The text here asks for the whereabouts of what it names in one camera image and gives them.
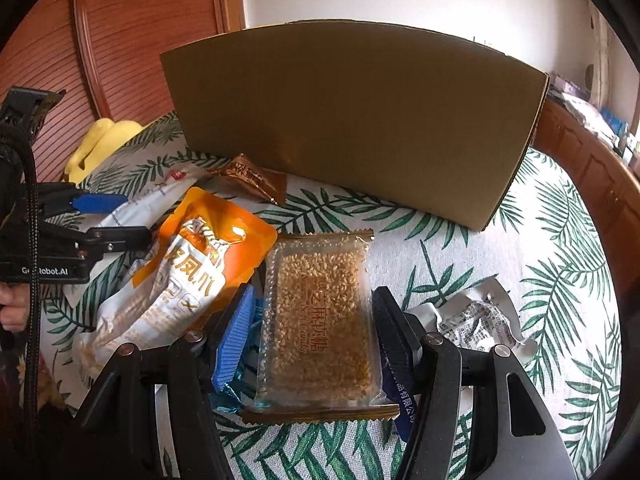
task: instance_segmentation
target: metal pivot bolt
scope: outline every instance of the metal pivot bolt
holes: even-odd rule
[[[500,357],[509,357],[511,355],[511,350],[509,350],[509,347],[505,345],[496,345],[494,352]]]
[[[427,343],[434,346],[441,345],[444,341],[444,338],[442,337],[442,334],[440,332],[427,332],[424,338],[426,339]]]
[[[120,346],[118,346],[118,355],[122,355],[122,356],[131,355],[133,354],[133,351],[135,349],[136,347],[133,345],[133,343],[123,343]]]
[[[197,343],[198,341],[202,341],[202,338],[204,337],[204,332],[202,330],[189,330],[185,335],[184,338],[189,342],[189,343]]]

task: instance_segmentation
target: sesame candy package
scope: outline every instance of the sesame candy package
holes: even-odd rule
[[[365,418],[363,408],[369,418],[393,417],[397,405],[389,412],[386,404],[383,416],[371,411],[383,404],[366,271],[372,235],[278,238],[267,257],[257,395],[245,421]]]
[[[247,282],[276,239],[273,227],[241,207],[197,187],[158,231],[129,281],[98,309],[94,332],[74,338],[74,360],[87,383],[116,348],[171,344],[200,328]]]

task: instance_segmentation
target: leaf print tablecloth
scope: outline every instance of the leaf print tablecloth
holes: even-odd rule
[[[130,140],[82,185],[129,197],[165,178],[182,162],[215,167],[224,161],[191,151],[174,114]],[[539,345],[526,365],[578,471],[586,478],[601,462],[620,391],[620,326],[609,268],[590,216],[567,174],[529,150],[489,227],[472,232],[437,216],[363,193],[290,177],[285,206],[234,200],[286,232],[372,227],[373,288],[386,285],[403,308],[436,306],[462,288],[497,276],[519,311],[523,332]],[[78,215],[56,222],[77,225]],[[73,411],[86,390],[71,357],[73,336],[90,330],[97,307],[118,290],[132,254],[121,255],[71,308],[59,289],[43,296],[42,352]],[[251,396],[251,384],[243,394]],[[245,427],[216,413],[236,478],[392,478],[404,445],[392,424],[361,421],[324,425]],[[471,425],[461,416],[450,478],[462,475]],[[161,449],[169,476],[177,469]]]

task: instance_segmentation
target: chicken feet package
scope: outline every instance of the chicken feet package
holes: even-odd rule
[[[171,344],[200,328],[247,282],[276,239],[273,227],[241,207],[192,187],[162,224],[130,279],[98,309],[94,332],[74,338],[87,385],[123,343]]]

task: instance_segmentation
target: brown box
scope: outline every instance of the brown box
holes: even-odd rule
[[[323,20],[249,28],[161,55],[187,142],[472,229],[532,138],[548,75],[420,28]]]

